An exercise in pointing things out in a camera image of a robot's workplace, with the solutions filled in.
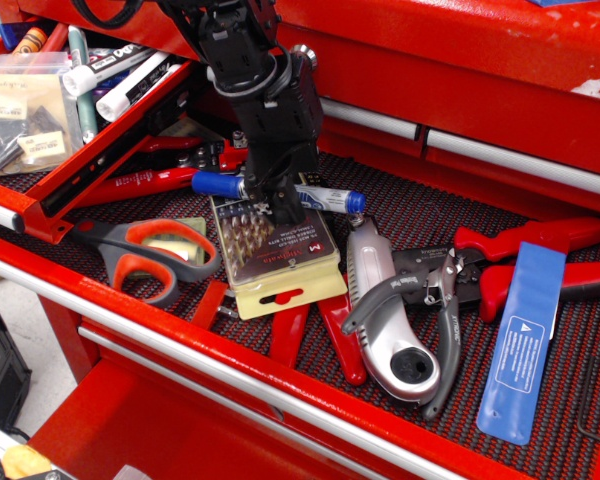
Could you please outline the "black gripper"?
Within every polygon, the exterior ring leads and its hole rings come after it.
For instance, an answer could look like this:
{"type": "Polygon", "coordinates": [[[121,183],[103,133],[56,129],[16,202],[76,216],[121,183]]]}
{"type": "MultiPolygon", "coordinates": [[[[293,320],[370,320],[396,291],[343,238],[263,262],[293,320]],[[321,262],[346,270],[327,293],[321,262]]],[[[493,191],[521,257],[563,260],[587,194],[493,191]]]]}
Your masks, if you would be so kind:
{"type": "Polygon", "coordinates": [[[308,61],[286,49],[233,47],[224,58],[224,98],[248,141],[248,200],[276,224],[302,223],[293,177],[316,166],[323,122],[308,61]]]}

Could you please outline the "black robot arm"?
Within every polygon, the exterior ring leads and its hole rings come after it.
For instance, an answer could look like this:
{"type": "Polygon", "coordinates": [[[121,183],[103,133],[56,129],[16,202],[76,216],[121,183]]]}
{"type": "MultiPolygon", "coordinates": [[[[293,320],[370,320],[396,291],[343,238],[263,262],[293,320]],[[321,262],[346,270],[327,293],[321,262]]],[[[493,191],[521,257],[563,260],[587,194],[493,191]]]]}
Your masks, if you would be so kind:
{"type": "Polygon", "coordinates": [[[295,180],[317,167],[324,117],[314,54],[278,42],[281,18],[272,1],[162,1],[159,7],[206,65],[246,135],[248,200],[265,205],[275,224],[302,223],[295,180]]]}

